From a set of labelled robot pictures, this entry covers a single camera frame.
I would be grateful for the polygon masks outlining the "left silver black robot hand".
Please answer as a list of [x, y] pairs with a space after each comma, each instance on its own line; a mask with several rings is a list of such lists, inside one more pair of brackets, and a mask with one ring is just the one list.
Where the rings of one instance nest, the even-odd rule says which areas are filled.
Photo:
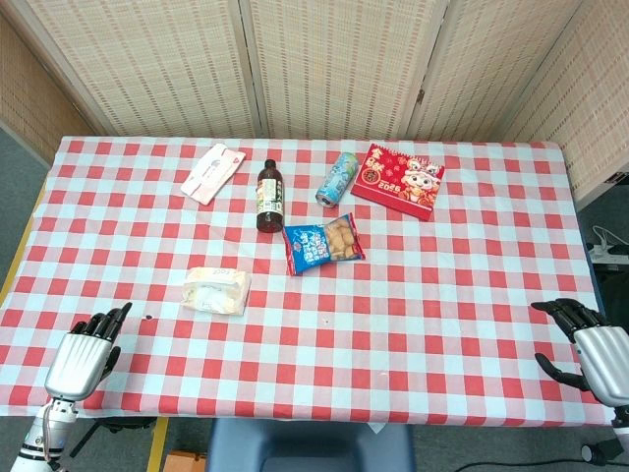
[[48, 395], [78, 402], [90, 397], [117, 364], [116, 339], [132, 309], [131, 302], [76, 323], [62, 338], [45, 379]]

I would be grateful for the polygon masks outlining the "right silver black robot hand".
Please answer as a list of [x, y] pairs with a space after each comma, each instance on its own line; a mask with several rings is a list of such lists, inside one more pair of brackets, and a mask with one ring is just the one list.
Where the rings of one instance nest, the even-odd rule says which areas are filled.
[[574, 299], [534, 302], [531, 307], [554, 319], [581, 366], [579, 375], [565, 373], [537, 353], [542, 370], [560, 384], [591, 392], [607, 407], [629, 406], [629, 332]]

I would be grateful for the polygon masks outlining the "white tissue pack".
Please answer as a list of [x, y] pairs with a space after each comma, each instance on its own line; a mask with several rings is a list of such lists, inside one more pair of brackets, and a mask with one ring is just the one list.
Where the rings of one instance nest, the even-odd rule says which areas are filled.
[[251, 276], [241, 270], [221, 267], [191, 268], [183, 283], [181, 305], [197, 312], [242, 316]]

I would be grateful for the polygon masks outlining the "black stand leg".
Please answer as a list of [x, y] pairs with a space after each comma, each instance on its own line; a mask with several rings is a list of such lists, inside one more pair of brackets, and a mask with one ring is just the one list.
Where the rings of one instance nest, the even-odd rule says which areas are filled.
[[75, 458], [91, 439], [94, 433], [102, 428], [112, 434], [117, 434], [124, 430], [147, 429], [156, 422], [156, 417], [108, 417], [97, 418], [92, 426], [87, 430], [85, 435], [78, 441], [76, 446], [71, 450], [70, 456]]

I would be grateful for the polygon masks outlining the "white power strip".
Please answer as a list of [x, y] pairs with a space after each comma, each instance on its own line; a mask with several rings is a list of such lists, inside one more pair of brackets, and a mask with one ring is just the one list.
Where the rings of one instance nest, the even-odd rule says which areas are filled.
[[593, 264], [629, 266], [629, 256], [611, 254], [608, 248], [603, 249], [600, 245], [594, 245], [589, 250], [589, 256]]

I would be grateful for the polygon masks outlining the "orange cardboard box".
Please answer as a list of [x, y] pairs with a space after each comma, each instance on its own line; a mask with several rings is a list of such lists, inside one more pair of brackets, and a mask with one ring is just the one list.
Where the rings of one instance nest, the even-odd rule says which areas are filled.
[[173, 450], [166, 456], [162, 472], [206, 472], [205, 469], [204, 454]]

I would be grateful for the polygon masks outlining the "red white checkered tablecloth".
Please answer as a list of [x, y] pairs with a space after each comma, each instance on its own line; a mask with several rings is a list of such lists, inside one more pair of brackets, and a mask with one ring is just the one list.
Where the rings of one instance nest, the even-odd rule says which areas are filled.
[[[611, 411], [550, 380], [577, 370], [535, 301], [597, 303], [558, 146], [398, 142], [445, 168], [431, 218], [315, 192], [366, 142], [232, 139], [245, 161], [208, 206], [181, 185], [210, 139], [66, 137], [0, 306], [0, 416], [34, 414], [63, 336], [131, 302], [120, 359], [87, 416], [257, 416], [486, 426], [602, 425]], [[280, 232], [257, 230], [276, 161]], [[291, 275], [285, 226], [354, 215], [363, 260]], [[251, 276], [242, 316], [181, 305], [194, 267]]]

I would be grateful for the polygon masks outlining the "pink white flat packet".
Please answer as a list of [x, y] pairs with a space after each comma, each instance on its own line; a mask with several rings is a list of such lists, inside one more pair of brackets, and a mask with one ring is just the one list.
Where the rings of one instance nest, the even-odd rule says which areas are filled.
[[181, 191], [197, 203], [207, 206], [222, 186], [238, 170], [246, 155], [241, 151], [216, 144], [198, 161]]

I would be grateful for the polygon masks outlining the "blue chair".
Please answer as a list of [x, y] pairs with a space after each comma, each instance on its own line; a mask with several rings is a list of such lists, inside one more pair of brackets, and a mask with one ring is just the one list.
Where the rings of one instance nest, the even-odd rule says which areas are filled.
[[416, 472], [412, 427], [217, 418], [206, 472]]

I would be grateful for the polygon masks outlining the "dark brown drink bottle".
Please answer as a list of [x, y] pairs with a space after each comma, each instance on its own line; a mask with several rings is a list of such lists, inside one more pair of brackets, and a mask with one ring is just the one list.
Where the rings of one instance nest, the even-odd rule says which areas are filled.
[[257, 177], [257, 230], [280, 232], [284, 224], [284, 184], [276, 161], [267, 159]]

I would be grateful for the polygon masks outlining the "red desk calendar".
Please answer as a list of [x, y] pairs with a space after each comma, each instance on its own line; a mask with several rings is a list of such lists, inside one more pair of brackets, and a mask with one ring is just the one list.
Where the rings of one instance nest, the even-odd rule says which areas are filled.
[[425, 155], [409, 155], [371, 144], [351, 194], [427, 221], [444, 171], [443, 166]]

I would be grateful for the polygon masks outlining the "blue snack bag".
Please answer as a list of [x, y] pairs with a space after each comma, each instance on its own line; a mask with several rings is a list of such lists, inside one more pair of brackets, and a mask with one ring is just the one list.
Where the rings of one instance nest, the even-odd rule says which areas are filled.
[[282, 235], [291, 275], [327, 263], [366, 257], [352, 213], [325, 224], [285, 226]]

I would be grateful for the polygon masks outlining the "light blue drink can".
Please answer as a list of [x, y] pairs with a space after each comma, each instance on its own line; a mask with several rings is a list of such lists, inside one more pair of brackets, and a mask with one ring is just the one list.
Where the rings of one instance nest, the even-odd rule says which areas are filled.
[[359, 161], [354, 153], [342, 152], [317, 190], [316, 201], [323, 207], [337, 206], [358, 167]]

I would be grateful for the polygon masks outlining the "woven folding screen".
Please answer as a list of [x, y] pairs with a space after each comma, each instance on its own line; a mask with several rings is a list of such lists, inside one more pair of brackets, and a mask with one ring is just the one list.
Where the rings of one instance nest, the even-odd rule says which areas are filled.
[[629, 0], [0, 0], [0, 124], [62, 136], [559, 145], [629, 173]]

